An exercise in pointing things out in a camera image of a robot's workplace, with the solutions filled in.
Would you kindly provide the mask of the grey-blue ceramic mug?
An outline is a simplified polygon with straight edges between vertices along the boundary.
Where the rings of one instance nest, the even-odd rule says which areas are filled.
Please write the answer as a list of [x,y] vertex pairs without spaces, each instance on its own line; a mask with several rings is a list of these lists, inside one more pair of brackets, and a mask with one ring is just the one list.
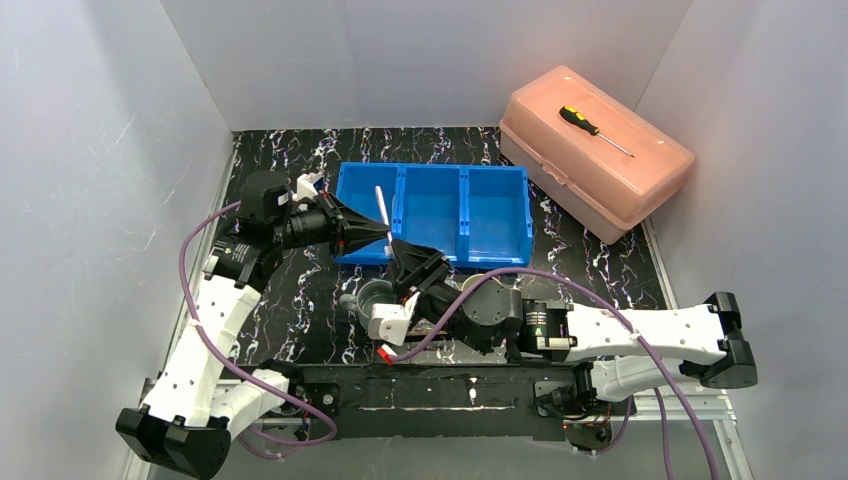
[[359,323],[364,329],[368,328],[375,304],[395,304],[396,296],[392,283],[387,280],[371,280],[357,294],[342,294],[339,305],[346,311],[357,314]]

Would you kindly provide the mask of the blue three-compartment bin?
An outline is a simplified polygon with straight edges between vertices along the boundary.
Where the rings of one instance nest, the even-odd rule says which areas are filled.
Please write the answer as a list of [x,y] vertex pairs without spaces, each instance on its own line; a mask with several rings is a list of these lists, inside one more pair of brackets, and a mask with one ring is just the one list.
[[440,250],[460,268],[529,264],[534,242],[525,168],[344,162],[337,197],[382,221],[380,185],[394,239]]

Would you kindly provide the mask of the light green ceramic mug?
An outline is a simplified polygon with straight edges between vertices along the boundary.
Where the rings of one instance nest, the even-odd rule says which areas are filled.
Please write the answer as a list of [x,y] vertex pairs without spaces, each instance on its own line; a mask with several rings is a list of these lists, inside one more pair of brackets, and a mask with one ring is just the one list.
[[478,273],[478,274],[468,276],[463,281],[463,283],[461,284],[461,290],[467,291],[467,290],[471,289],[475,284],[477,284],[479,282],[486,282],[486,281],[487,281],[487,278],[485,277],[484,274]]

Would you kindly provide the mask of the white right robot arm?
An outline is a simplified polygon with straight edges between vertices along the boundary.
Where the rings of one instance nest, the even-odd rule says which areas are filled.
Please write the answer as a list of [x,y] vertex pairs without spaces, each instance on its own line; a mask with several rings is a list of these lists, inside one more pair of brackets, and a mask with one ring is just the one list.
[[672,310],[617,310],[526,298],[499,281],[532,275],[526,267],[496,269],[462,289],[446,281],[451,265],[440,251],[395,239],[389,275],[395,302],[378,304],[369,336],[387,362],[408,343],[413,327],[433,324],[444,336],[480,354],[505,349],[513,364],[542,359],[572,362],[573,383],[555,403],[587,410],[617,403],[664,383],[696,382],[711,389],[743,389],[758,382],[753,349],[742,331],[736,297],[716,292],[703,303]]

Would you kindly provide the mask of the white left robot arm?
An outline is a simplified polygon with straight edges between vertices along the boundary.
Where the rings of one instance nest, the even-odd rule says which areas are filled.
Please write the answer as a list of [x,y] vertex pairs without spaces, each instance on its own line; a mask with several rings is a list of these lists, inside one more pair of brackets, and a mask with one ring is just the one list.
[[325,245],[340,257],[391,234],[328,192],[316,173],[253,174],[219,216],[226,225],[202,279],[191,285],[181,277],[188,324],[154,386],[115,425],[140,459],[194,479],[214,477],[232,443],[278,407],[292,405],[322,422],[328,439],[336,436],[332,418],[297,395],[304,385],[297,365],[268,360],[246,371],[229,352],[286,252]]

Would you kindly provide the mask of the pink plastic toolbox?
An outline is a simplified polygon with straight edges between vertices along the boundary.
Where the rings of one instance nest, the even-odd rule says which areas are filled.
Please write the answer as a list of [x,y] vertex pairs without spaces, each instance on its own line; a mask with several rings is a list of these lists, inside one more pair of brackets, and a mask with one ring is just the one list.
[[[563,106],[579,110],[635,157],[564,121]],[[695,161],[685,147],[565,66],[513,92],[499,128],[501,154],[606,244],[673,196]]]

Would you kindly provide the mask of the yellow black screwdriver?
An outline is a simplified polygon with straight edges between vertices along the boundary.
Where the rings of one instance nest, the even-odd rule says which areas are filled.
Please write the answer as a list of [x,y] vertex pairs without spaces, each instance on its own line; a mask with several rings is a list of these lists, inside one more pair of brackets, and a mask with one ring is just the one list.
[[571,106],[563,106],[559,109],[559,115],[564,121],[587,132],[590,136],[599,137],[614,148],[616,148],[617,150],[619,150],[620,152],[622,152],[623,154],[631,158],[635,157],[632,152],[619,145],[612,139],[608,138],[606,135],[602,134],[600,129],[593,123],[591,123],[579,110]]

